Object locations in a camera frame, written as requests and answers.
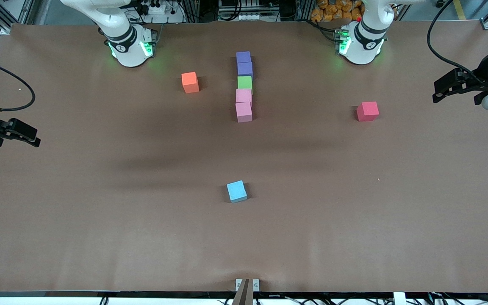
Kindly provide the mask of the orange snack bag pile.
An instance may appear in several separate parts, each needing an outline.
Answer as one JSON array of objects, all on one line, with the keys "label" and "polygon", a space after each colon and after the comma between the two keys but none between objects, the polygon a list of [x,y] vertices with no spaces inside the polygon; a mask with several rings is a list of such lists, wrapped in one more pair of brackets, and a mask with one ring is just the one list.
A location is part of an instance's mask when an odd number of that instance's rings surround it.
[{"label": "orange snack bag pile", "polygon": [[329,22],[334,19],[359,21],[365,9],[362,0],[314,0],[310,20],[312,22]]}]

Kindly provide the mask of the small metal bracket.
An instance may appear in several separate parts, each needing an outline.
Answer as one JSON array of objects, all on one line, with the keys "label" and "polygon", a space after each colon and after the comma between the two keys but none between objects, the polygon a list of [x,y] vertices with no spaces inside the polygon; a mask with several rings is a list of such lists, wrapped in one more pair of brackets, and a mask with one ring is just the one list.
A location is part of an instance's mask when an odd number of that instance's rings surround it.
[{"label": "small metal bracket", "polygon": [[[244,279],[238,278],[236,279],[236,288],[235,291],[239,289],[240,285],[244,282]],[[259,279],[250,279],[249,280],[250,285],[252,285],[252,289],[254,292],[260,291],[260,281]]]}]

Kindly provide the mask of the brown paper table cover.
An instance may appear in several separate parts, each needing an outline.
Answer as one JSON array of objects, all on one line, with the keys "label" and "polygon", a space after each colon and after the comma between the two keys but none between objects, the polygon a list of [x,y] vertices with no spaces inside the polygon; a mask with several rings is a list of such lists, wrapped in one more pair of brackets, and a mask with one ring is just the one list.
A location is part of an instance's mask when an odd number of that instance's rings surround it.
[{"label": "brown paper table cover", "polygon": [[0,290],[488,292],[488,111],[432,102],[428,26],[356,66],[304,23],[167,25],[137,68],[96,26],[13,26],[0,65],[37,98],[0,118],[42,142],[0,147]]}]

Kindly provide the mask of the red foam cube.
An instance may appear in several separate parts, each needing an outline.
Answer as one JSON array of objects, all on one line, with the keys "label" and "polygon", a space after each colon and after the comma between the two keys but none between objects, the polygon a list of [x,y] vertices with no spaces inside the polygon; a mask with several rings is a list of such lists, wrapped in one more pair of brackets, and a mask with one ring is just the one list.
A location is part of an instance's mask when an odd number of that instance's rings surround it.
[{"label": "red foam cube", "polygon": [[362,102],[356,109],[356,114],[359,122],[374,121],[379,115],[377,102]]}]

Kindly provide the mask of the metal equipment rack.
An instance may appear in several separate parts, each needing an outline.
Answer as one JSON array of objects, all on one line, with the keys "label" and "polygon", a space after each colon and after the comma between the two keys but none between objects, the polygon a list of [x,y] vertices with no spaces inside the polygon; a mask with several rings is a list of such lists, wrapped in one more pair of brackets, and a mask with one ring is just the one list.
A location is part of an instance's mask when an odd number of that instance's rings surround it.
[{"label": "metal equipment rack", "polygon": [[267,21],[281,19],[279,0],[218,0],[216,16],[220,21]]}]

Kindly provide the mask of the blue foam cube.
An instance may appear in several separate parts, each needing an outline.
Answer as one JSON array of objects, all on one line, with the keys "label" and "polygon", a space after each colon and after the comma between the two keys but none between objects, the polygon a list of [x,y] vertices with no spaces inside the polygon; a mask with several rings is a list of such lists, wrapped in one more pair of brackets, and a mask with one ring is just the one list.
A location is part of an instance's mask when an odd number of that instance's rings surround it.
[{"label": "blue foam cube", "polygon": [[226,185],[229,201],[231,203],[237,203],[244,201],[248,198],[247,191],[242,180],[231,182]]}]

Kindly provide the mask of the white power strip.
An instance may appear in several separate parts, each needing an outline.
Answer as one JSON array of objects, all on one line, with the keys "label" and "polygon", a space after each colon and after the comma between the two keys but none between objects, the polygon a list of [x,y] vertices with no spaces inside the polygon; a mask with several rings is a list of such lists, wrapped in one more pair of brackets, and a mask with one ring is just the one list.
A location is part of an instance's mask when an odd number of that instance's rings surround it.
[{"label": "white power strip", "polygon": [[161,16],[169,11],[166,0],[136,0],[134,8],[140,16]]}]

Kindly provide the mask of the orange foam cube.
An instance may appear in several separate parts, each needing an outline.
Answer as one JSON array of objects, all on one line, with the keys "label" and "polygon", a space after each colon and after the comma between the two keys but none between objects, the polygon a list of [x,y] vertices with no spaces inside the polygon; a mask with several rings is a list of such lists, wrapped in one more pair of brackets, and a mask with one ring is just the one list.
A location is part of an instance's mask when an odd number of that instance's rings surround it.
[{"label": "orange foam cube", "polygon": [[200,92],[196,72],[186,72],[181,75],[182,87],[186,94]]}]

